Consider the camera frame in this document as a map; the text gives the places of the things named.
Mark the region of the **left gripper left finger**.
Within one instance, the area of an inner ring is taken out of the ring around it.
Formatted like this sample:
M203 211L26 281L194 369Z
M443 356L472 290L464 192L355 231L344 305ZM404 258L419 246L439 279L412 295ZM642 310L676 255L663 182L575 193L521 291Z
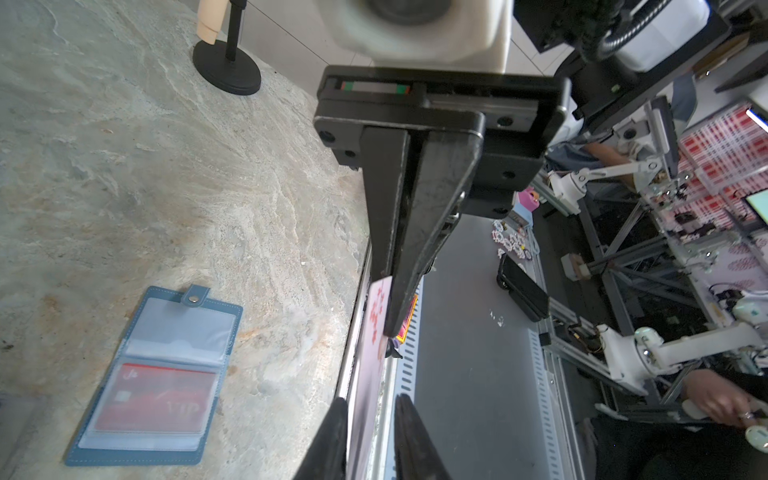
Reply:
M335 398L321 422L294 480L344 480L346 478L348 402Z

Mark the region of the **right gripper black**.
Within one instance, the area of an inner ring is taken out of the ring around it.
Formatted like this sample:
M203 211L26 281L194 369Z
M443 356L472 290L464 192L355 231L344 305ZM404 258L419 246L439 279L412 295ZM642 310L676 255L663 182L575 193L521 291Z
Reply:
M314 128L339 164L363 172L373 282L393 272L401 200L415 177L386 336L399 332L461 194L463 214L506 216L515 193L541 168L544 150L564 123L569 97L569 80L552 77L355 66L324 70Z

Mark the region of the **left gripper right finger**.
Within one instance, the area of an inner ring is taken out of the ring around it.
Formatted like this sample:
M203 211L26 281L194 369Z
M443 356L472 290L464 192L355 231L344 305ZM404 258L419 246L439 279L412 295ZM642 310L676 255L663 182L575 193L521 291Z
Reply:
M450 480L410 396L396 397L394 411L397 480Z

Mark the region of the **pink credit card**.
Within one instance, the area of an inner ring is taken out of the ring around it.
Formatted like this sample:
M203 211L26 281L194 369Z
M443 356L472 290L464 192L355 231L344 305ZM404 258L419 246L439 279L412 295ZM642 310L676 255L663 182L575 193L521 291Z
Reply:
M379 389L388 345L384 326L392 277L373 282L368 290L358 348L355 402L351 408L347 479L364 479L372 449Z

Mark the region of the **blue card holder wallet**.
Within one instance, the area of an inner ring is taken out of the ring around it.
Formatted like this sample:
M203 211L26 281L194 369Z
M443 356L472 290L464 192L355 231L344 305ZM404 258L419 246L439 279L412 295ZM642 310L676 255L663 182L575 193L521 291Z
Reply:
M243 315L210 290L149 287L75 434L70 467L196 465Z

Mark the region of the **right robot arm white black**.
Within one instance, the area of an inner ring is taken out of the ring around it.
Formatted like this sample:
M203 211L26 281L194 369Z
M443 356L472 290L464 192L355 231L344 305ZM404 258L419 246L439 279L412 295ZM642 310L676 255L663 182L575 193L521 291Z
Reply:
M634 109L729 30L709 1L321 1L315 129L361 169L375 338L394 337L462 214L499 219L546 148Z

